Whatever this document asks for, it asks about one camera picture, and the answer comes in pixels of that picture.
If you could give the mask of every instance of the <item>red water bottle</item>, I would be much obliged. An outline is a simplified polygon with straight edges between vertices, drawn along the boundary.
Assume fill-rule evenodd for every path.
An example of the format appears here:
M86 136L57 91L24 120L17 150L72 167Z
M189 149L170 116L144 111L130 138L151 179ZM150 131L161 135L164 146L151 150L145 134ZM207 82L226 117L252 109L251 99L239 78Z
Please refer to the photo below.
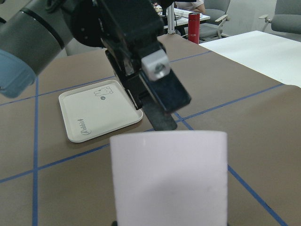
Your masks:
M188 40L199 43L199 13L193 12L188 15Z

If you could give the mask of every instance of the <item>light blue robot joint cap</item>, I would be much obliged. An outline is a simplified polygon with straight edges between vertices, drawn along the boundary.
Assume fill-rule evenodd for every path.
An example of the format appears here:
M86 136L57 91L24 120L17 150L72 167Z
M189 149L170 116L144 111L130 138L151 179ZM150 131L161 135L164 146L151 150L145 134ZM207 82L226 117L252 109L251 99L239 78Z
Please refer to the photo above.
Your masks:
M0 93L9 98L19 96L36 79L36 74L20 58L0 49Z

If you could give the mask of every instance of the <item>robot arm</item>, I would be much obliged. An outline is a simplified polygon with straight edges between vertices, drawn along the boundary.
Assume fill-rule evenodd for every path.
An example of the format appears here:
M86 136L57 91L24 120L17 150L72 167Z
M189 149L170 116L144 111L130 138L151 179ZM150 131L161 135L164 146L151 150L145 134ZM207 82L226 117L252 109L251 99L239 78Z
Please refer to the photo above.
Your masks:
M32 0L0 26L0 40L10 43L0 42L0 60L7 62L0 65L7 67L1 70L0 92L19 95L74 37L107 48L126 93L155 130L175 129L171 113L187 105L190 96L157 40L162 31L149 0Z

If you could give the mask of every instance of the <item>white cylinder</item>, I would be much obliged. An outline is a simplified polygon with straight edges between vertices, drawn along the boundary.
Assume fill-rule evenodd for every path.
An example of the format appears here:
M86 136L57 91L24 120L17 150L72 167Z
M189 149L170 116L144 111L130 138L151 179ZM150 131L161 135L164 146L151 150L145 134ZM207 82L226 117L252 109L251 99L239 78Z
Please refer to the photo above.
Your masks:
M118 226L226 226L227 134L110 138Z

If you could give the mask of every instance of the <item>blue tape line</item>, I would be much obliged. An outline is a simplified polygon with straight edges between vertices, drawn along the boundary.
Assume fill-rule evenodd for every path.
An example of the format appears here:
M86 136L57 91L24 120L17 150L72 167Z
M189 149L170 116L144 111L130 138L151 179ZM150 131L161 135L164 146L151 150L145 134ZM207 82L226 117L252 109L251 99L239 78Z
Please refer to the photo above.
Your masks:
M13 176L11 176L11 177L1 179L1 180L0 180L0 184L3 183L3 182L7 182L7 181L9 181L9 180L13 180L13 179L20 178L20 177L22 177L22 176L25 176L25 175L28 175L28 174L31 174L31 173L33 173L33 170L25 171L25 172L23 172L23 173L19 173L19 174L13 175Z
M152 131L155 131L155 129L154 129L154 128L151 128L151 129L148 129L148 130L146 130L146 131L144 131L144 132L152 132Z
M261 206L281 225L288 224L274 211L268 204L238 175L235 170L228 165L228 171L241 183L241 185L259 202Z
M192 58L192 57L198 57L198 56L201 56L201 55L204 55L204 54L207 54L207 53L211 53L212 51L207 51L205 53L199 53L199 54L196 54L196 55L192 55L192 56L187 56L187 57L183 57L183 58L180 58L180 59L176 59L176 60L172 60L170 61L170 63L174 63L174 62L177 62L177 61L180 61L180 60L185 60L185 59L189 59L189 58Z
M259 91L259 92L250 94L250 95L248 95L248 96L241 97L241 98L239 98L239 99L235 99L235 100L226 102L226 103L224 103L224 104L221 104L221 105L218 105L218 106L215 106L215 107L206 109L206 110L204 110L204 111L201 111L201 112L198 112L198 113L195 113L195 114L186 116L186 117L182 118L182 120L187 120L187 119L190 119L190 118L194 118L194 117L196 117L196 116L198 116L198 115L201 115L201 114L204 114L204 113L206 113L206 112L210 112L210 111L216 110L216 109L218 109L218 108L221 108L221 107L224 107L224 106L227 106L227 105L236 103L236 102L238 102L238 101L241 101L241 100L244 100L244 99L247 99L247 98L250 98L250 97L254 97L254 96L258 95L258 94L267 92L267 91L269 91L269 90L271 90L271 89L275 89L275 88L278 88L278 87L280 87L280 86L283 86L283 84L281 83L281 84L278 84L278 85L276 85L276 86L270 87L270 88L268 88L268 89L264 89L264 90L262 90L262 91Z
M103 81L103 80L111 79L111 78L114 78L114 77L115 76L110 76L110 77L107 77L107 78L103 78L103 79L98 79L98 80L95 80L95 81L86 82L86 83L83 83L83 84L80 84L80 85L70 86L70 87L63 88L63 89L57 89L57 90L50 91L50 92L47 92L47 93L39 94L38 96L40 97L40 96L43 96L43 95L47 95L47 94L51 94L51 93L55 93L55 92L59 92L59 91L67 90L67 89L72 89L72 88L76 88L76 87L79 87L79 86L88 85L88 84L91 84L91 83L94 83L94 82ZM8 104L12 104L12 103L16 103L16 102L20 102L20 101L32 99L32 98L35 98L35 97L36 96L32 96L32 97L27 97L27 98L23 98L23 99L19 99L19 100L14 100L14 101L6 102L6 103L3 103L3 104L0 104L0 107L4 106L4 105L8 105Z
M70 156L70 157L67 157L67 158L64 158L64 159L61 159L61 160L58 160L58 161L55 161L55 162L46 164L46 165L44 165L44 166L40 166L40 167L38 167L38 170L42 170L42 169L45 169L45 168L48 168L48 167L51 167L51 166L60 164L60 163L65 162L65 161L68 161L68 160L72 160L72 159L78 158L78 157L80 157L80 156L83 156L83 155L86 155L86 154L89 154L89 153L92 153L92 152L101 150L101 149L103 149L103 148L105 148L105 147L108 147L108 146L110 146L110 144L105 144L105 145L102 145L102 146L100 146L100 147L93 148L93 149L91 149L91 150L89 150L89 151L82 152L82 153L79 153L79 154L75 154L75 155L73 155L73 156Z
M194 130L193 127L190 126L185 120L183 120L182 117L177 112L175 112L174 114L179 119L179 120L176 121L177 123L182 122L187 127L187 129Z
M39 78L36 79L33 142L32 226L38 225Z

